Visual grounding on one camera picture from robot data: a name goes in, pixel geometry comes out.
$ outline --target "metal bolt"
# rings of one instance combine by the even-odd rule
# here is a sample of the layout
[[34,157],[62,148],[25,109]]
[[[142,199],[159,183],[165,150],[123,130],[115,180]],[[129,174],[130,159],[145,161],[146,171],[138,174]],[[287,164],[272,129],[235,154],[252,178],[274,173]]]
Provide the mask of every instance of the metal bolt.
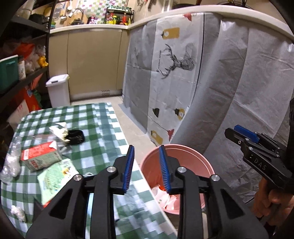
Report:
[[184,173],[187,169],[185,167],[178,167],[178,172]]
[[80,174],[76,174],[76,175],[74,175],[74,180],[75,180],[75,181],[80,181],[82,178],[83,178],[83,176],[80,175]]
[[219,180],[220,180],[220,176],[218,176],[218,175],[214,174],[214,175],[212,175],[212,176],[211,176],[211,179],[212,179],[212,181],[215,181],[215,182],[217,182],[217,181],[219,181]]
[[106,170],[107,170],[107,172],[115,172],[116,171],[116,167],[110,166]]

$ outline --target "green plastic bin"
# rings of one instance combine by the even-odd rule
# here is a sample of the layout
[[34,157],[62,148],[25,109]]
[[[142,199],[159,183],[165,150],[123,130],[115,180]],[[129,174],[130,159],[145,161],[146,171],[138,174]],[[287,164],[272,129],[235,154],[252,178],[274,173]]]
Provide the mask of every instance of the green plastic bin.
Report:
[[0,94],[18,81],[18,55],[0,60]]

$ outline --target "green and white checkered tablecloth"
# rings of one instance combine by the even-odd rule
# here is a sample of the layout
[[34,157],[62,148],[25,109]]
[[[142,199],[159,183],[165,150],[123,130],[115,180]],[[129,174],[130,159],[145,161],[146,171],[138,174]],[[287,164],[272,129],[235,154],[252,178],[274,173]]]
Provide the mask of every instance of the green and white checkered tablecloth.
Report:
[[[80,174],[99,173],[113,165],[115,159],[125,155],[128,144],[110,103],[58,107],[31,112],[18,125],[15,136],[22,137],[22,149],[40,144],[29,135],[49,133],[56,122],[66,122],[67,128],[80,129],[85,142],[72,146],[63,158],[70,158]],[[33,219],[34,198],[41,201],[37,176],[42,170],[30,172],[21,164],[21,173],[11,183],[1,183],[3,210],[17,230],[25,236]],[[130,188],[124,196],[114,196],[116,235],[123,238],[176,238],[175,229],[154,200],[150,188],[134,161]],[[11,206],[24,209],[27,223],[10,213]],[[90,215],[87,217],[86,238],[89,238]]]

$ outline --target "white countertop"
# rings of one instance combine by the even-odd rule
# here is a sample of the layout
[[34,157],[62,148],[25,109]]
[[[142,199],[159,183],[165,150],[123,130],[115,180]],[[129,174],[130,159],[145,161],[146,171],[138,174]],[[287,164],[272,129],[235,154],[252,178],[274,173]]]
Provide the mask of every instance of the white countertop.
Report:
[[190,12],[194,12],[194,13],[214,12],[228,18],[238,18],[238,19],[244,19],[244,20],[256,22],[261,25],[270,27],[282,33],[283,35],[289,37],[290,39],[294,40],[293,33],[291,32],[289,26],[285,24],[284,22],[259,11],[255,11],[255,10],[247,9],[243,7],[226,6],[226,5],[201,5],[201,6],[179,8],[179,9],[159,13],[159,14],[144,18],[128,26],[112,25],[112,24],[83,24],[83,25],[65,26],[65,27],[52,29],[50,30],[50,33],[71,31],[71,30],[78,30],[78,29],[94,29],[94,28],[131,30],[136,27],[145,25],[147,22],[156,20],[158,18],[167,17],[171,15],[177,15],[177,14],[185,14]]

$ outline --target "tiled floor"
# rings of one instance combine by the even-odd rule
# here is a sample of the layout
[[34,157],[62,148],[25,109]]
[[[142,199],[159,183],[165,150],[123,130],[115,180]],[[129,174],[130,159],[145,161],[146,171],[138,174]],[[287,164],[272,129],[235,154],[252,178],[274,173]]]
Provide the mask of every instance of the tiled floor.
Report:
[[72,102],[72,105],[79,104],[93,104],[100,102],[110,102],[118,118],[119,124],[123,130],[123,133],[129,144],[135,147],[135,159],[140,165],[143,158],[153,149],[155,145],[150,141],[150,139],[144,135],[144,133],[125,115],[125,113],[119,107],[122,104],[121,96],[97,98],[97,99],[87,99],[81,101]]

